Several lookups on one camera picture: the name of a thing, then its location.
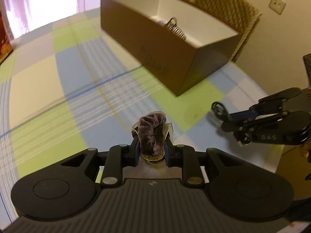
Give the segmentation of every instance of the screw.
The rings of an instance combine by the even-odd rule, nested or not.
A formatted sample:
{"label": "screw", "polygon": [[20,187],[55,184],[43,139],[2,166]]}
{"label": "screw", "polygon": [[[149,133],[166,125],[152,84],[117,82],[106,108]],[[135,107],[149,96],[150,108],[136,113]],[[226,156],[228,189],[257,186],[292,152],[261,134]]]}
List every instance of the screw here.
{"label": "screw", "polygon": [[106,177],[103,178],[102,182],[106,185],[114,185],[118,182],[118,179],[116,177]]}
{"label": "screw", "polygon": [[156,184],[157,184],[157,182],[156,182],[156,181],[154,181],[154,180],[153,180],[153,181],[151,181],[151,182],[149,182],[149,185],[150,185],[150,186],[154,186],[154,185],[156,185]]}

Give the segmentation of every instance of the person's hand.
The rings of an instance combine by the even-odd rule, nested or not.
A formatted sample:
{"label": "person's hand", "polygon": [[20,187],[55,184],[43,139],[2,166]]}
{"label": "person's hand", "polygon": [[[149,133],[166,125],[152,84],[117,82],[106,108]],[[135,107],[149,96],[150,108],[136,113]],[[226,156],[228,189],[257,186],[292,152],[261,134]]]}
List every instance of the person's hand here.
{"label": "person's hand", "polygon": [[305,143],[298,145],[301,156],[307,158],[309,156],[309,150],[311,150],[311,138]]}

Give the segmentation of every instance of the wall outlet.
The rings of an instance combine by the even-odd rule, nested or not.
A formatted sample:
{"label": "wall outlet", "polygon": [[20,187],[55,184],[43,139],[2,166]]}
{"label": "wall outlet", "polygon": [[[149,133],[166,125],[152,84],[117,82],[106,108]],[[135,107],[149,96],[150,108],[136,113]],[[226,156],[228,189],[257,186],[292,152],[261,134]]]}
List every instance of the wall outlet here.
{"label": "wall outlet", "polygon": [[269,4],[269,8],[271,10],[274,10],[279,15],[282,14],[284,8],[285,8],[286,2],[283,0],[271,0]]}

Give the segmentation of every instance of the wall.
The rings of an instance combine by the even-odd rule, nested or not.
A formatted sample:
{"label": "wall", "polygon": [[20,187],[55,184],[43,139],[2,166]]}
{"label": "wall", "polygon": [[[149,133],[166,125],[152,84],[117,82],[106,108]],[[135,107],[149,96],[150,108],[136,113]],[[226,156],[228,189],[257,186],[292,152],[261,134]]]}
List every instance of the wall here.
{"label": "wall", "polygon": [[282,15],[269,9],[270,0],[247,1],[263,15],[237,65],[268,94],[306,88],[302,56],[311,53],[311,0],[284,0]]}

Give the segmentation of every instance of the colorful object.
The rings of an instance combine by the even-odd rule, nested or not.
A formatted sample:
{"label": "colorful object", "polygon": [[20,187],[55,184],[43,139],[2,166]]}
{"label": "colorful object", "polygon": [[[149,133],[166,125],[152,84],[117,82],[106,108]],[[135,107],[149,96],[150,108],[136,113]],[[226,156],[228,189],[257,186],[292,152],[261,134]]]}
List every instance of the colorful object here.
{"label": "colorful object", "polygon": [[130,144],[132,126],[153,111],[166,113],[175,144],[276,169],[281,150],[239,147],[209,112],[214,101],[237,112],[266,96],[251,78],[228,63],[176,97],[101,30],[99,16],[86,11],[23,35],[0,66],[1,229],[17,217],[10,191],[18,179],[88,147]]}
{"label": "colorful object", "polygon": [[12,53],[12,46],[7,38],[0,12],[0,64]]}

